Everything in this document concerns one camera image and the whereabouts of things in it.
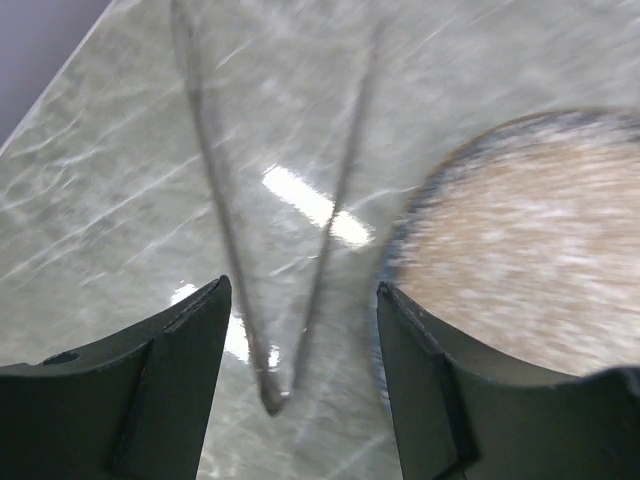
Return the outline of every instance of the black plastic part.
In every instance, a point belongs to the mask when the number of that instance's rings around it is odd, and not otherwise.
[[[231,286],[40,365],[0,368],[0,479],[193,480]]]
[[[640,478],[640,368],[531,365],[386,283],[378,326],[404,480]]]

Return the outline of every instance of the marble surface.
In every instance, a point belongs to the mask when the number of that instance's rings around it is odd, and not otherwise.
[[[266,415],[236,312],[198,478],[400,479],[364,321],[392,220],[446,152],[487,128],[640,104],[640,2],[189,5],[234,159],[228,195],[253,298],[285,370],[372,18],[387,24],[304,388]],[[103,337],[227,271],[168,1],[110,7],[3,150],[0,173],[2,364]]]

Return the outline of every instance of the gray marble countertop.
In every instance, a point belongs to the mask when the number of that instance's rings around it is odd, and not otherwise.
[[[261,408],[236,312],[199,479],[396,480],[364,305],[393,219],[453,147],[543,110],[640,104],[640,2],[191,1],[234,159],[230,202],[274,362],[327,221],[372,10],[375,98],[336,226],[306,387]],[[169,2],[116,1],[2,153],[0,363],[120,330],[228,271]]]

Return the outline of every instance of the wall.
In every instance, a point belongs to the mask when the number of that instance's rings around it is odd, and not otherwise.
[[[0,145],[110,0],[0,0]]]

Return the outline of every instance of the metal tweezers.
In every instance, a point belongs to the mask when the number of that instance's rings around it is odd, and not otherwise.
[[[206,108],[204,105],[200,45],[192,19],[183,1],[172,0],[171,21],[176,60],[184,76],[185,88],[198,143],[205,163],[214,206],[221,223],[225,247],[231,264],[233,282],[238,289],[238,297],[249,344],[249,354],[256,375],[260,398],[267,412],[270,415],[277,415],[289,401],[291,393],[299,387],[301,377],[305,370],[309,340],[313,333],[314,318],[320,297],[321,280],[330,253],[329,245],[333,223],[337,214],[342,210],[349,178],[358,156],[358,146],[364,124],[363,120],[366,116],[365,111],[370,98],[381,24],[377,23],[372,31],[368,65],[361,79],[358,96],[351,116],[350,131],[340,166],[333,211],[323,231],[322,247],[318,256],[318,263],[311,286],[311,294],[306,307],[304,325],[294,355],[292,388],[283,388],[282,385],[279,384],[276,373],[269,369],[268,356],[270,346],[268,339],[264,333],[260,331],[256,321],[256,312],[253,310],[249,301],[246,276],[242,269],[238,249],[237,230],[222,191],[223,180],[230,166],[230,160],[224,147],[224,142],[220,141],[224,138],[223,128],[219,122],[220,115],[215,98],[208,96]],[[210,131],[213,132],[213,139],[209,136]]]

